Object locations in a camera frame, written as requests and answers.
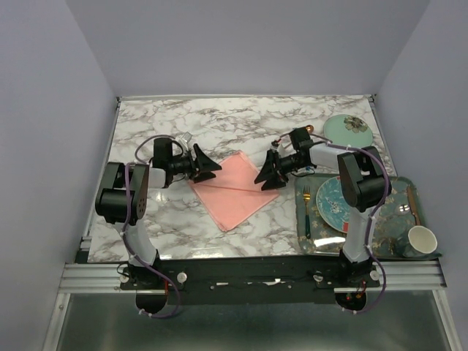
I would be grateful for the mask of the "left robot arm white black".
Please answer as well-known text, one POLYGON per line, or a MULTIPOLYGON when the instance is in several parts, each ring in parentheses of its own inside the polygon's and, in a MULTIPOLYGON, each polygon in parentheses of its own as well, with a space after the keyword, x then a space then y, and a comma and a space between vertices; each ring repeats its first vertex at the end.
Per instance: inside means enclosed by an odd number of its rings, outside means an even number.
POLYGON ((153 157, 149 162, 108 162, 95 200, 95 211, 119 232, 129 255, 129 274, 137 277, 147 289, 157 287, 161 280, 171 283, 157 267, 158 250, 151 244, 143 217, 146 213, 148 190, 166 189, 176 176, 194 183, 211 180, 222 166, 209 158, 194 144, 185 140, 157 135, 150 138, 153 157))

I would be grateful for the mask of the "pink cloth napkin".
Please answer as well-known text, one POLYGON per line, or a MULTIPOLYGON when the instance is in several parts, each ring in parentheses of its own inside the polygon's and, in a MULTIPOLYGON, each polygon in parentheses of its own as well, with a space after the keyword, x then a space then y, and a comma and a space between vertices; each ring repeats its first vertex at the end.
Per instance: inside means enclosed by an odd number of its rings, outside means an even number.
POLYGON ((247 220, 255 212, 279 196, 277 190, 261 190, 255 184, 259 170, 242 151, 220 162, 216 177, 200 183, 191 181, 198 196, 217 227, 227 232, 247 220))

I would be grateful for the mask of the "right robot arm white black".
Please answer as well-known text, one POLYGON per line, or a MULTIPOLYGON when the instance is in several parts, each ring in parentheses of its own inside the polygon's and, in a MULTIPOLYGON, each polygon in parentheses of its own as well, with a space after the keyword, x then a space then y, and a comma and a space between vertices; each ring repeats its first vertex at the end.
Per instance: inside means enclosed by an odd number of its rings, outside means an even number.
POLYGON ((350 221, 336 277, 341 284, 351 287, 370 274, 372 263, 377 260, 371 243, 380 208, 391 192, 390 180, 375 147, 338 146, 325 137, 315 142, 312 130, 308 125, 287 134, 295 150, 289 156, 280 156, 280 142, 272 142, 254 183, 262 184, 263 191, 280 189, 287 185, 290 173, 308 166, 339 172, 341 192, 350 206, 350 221))

